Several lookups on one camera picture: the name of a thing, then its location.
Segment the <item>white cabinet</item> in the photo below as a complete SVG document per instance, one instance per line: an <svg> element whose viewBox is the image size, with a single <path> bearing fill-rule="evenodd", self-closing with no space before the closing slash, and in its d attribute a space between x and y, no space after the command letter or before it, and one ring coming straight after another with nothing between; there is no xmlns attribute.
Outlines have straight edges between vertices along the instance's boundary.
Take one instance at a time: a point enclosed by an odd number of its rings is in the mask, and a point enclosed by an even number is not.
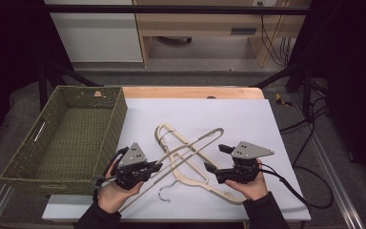
<svg viewBox="0 0 366 229"><path fill-rule="evenodd" d="M131 5L131 0L45 0L46 4ZM134 14L52 13L71 62L142 62Z"/></svg>

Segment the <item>woven basket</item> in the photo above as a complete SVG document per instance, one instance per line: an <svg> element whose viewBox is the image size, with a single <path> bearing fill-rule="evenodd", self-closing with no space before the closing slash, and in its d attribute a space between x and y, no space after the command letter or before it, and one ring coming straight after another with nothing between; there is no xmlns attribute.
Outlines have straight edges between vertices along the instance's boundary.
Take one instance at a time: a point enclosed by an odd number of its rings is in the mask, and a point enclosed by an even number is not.
<svg viewBox="0 0 366 229"><path fill-rule="evenodd" d="M32 194L91 195L126 113L121 88L57 87L0 179Z"/></svg>

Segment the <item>hand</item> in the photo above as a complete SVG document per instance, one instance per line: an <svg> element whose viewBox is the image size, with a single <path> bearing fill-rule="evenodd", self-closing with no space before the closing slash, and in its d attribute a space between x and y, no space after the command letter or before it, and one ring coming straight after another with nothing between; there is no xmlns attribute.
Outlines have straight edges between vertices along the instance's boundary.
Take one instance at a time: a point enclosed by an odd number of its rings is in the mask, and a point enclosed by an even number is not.
<svg viewBox="0 0 366 229"><path fill-rule="evenodd" d="M261 169L261 160L259 158L257 159L257 162L260 164L259 168ZM242 193L246 199L257 200L266 197L268 194L266 181L261 172L258 173L254 181L247 184L241 184L229 179L225 180L225 184Z"/></svg>
<svg viewBox="0 0 366 229"><path fill-rule="evenodd" d="M107 172L106 178L112 177L111 171L114 168L115 162ZM115 182L110 183L106 187L99 190L99 207L109 214L114 214L121 208L121 206L123 206L124 202L126 202L128 198L139 193L139 190L143 184L144 182L141 181L137 183L131 190L125 190L116 185Z"/></svg>

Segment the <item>metal hook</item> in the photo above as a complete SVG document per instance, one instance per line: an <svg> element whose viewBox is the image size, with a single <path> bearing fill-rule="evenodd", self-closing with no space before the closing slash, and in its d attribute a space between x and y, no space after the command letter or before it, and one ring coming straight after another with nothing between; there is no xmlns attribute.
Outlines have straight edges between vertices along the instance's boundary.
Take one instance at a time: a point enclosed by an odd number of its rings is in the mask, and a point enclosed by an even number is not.
<svg viewBox="0 0 366 229"><path fill-rule="evenodd" d="M164 188L172 188L172 186L174 186L174 185L176 184L176 182L177 182L177 179L176 179L176 180L175 180L171 185L165 185L165 186L163 186L162 188L160 188L160 189L159 189L159 191L158 191L158 197L160 198L160 200L165 201L165 202L171 202L171 200L170 200L170 199L162 198L162 197L160 196L160 193L162 192L162 190L163 190Z"/></svg>

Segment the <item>white table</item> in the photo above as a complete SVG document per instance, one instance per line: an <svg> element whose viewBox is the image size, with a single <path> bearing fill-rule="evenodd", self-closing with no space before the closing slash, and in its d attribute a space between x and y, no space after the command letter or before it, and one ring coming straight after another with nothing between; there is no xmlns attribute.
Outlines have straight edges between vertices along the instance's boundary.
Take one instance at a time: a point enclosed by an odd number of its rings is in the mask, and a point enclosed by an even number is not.
<svg viewBox="0 0 366 229"><path fill-rule="evenodd" d="M164 122L175 127L189 141L196 140L208 131L220 127L225 134L207 147L203 153L223 168L232 168L229 155L218 151L218 144L236 146L240 140L271 149L273 156L262 157L265 164L272 166L300 193L291 168L275 118L268 100L265 99L180 99L180 98L127 98L128 112L120 136L118 149L138 144L147 155L148 161L158 160L163 152L154 139L155 128ZM191 161L205 171L199 157ZM226 186L218 184L213 174L209 175L210 184L220 190L241 195ZM270 191L287 221L310 220L307 208L278 180L265 175ZM231 204L199 187L190 187L177 182L172 188L164 189L163 198L158 198L162 186L174 182L173 174L157 183L148 193L122 212L124 221L246 221L248 217L240 204ZM153 179L144 184L146 190ZM92 197L51 196L43 219L54 221L77 221L89 208Z"/></svg>

